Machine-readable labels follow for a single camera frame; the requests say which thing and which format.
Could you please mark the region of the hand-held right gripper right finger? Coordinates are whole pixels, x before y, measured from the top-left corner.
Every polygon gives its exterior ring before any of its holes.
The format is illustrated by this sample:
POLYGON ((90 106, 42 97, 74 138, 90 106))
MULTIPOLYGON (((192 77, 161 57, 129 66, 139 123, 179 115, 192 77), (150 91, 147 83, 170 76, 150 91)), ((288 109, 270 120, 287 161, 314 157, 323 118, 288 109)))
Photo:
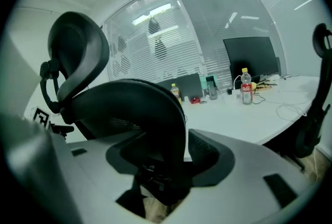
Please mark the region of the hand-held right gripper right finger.
POLYGON ((166 223, 288 223, 319 189, 262 145, 195 129, 163 139, 162 155, 185 195, 166 223))

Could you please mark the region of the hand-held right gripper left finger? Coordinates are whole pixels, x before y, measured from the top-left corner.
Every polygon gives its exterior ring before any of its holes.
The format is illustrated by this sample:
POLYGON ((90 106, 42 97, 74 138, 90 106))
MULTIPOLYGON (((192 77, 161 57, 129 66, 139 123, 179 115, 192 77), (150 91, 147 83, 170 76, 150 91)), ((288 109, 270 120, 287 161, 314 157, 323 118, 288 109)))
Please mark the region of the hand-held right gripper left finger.
POLYGON ((116 200, 133 183, 106 160, 112 145, 131 138, 133 132, 90 141, 66 143, 59 137, 59 164, 83 223, 148 223, 116 200))

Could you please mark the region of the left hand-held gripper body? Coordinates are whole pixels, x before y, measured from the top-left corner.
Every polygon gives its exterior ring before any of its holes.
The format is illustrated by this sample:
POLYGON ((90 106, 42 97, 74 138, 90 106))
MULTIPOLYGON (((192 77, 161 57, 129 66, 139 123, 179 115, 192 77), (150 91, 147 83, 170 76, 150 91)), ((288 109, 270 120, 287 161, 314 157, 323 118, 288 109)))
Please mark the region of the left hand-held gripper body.
POLYGON ((25 109, 40 77, 5 34, 5 114, 24 118, 25 109))

